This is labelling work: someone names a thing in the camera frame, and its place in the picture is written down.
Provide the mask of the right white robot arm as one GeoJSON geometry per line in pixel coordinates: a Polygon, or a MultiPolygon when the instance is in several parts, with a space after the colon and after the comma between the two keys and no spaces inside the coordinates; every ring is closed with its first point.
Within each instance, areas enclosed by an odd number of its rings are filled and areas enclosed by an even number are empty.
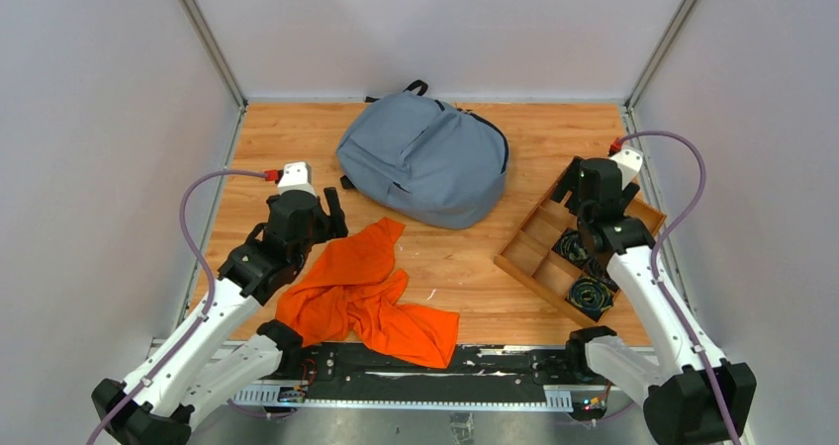
{"type": "Polygon", "coordinates": [[[626,161],[576,157],[551,197],[565,204],[593,257],[630,301],[652,342],[651,362],[608,327],[569,337],[565,369],[571,379],[609,380],[642,408],[658,444],[741,441],[757,380],[744,362],[734,363],[703,333],[660,264],[647,225],[626,210],[638,191],[641,157],[626,161]]]}

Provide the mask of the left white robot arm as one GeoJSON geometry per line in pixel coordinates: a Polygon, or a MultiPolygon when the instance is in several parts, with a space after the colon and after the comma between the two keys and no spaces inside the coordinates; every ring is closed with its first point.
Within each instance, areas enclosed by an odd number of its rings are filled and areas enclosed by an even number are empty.
{"type": "Polygon", "coordinates": [[[185,444],[199,425],[265,376],[295,377],[302,337],[273,319],[221,360],[229,336],[282,287],[292,284],[316,244],[347,236],[335,188],[280,189],[268,219],[231,251],[214,288],[169,338],[122,380],[104,379],[92,400],[102,428],[120,444],[185,444]]]}

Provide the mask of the blue grey backpack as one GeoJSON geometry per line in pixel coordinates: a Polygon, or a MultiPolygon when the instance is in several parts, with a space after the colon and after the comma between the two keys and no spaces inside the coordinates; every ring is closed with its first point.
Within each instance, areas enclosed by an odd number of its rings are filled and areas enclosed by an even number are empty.
{"type": "Polygon", "coordinates": [[[489,120],[427,90],[417,79],[398,93],[366,98],[336,149],[341,183],[419,222],[465,229],[501,199],[509,141],[489,120]]]}

